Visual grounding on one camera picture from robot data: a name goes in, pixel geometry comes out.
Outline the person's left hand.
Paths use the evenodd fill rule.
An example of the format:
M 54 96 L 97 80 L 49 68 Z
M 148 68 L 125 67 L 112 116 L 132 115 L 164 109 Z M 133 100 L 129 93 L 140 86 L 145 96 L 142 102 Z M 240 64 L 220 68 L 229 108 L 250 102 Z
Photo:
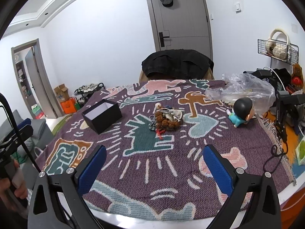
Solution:
M 18 206 L 10 194 L 13 193 L 16 198 L 20 198 L 21 200 L 27 200 L 28 190 L 23 172 L 16 160 L 14 160 L 14 169 L 15 175 L 12 180 L 9 178 L 1 178 L 1 201 L 8 210 L 17 212 Z

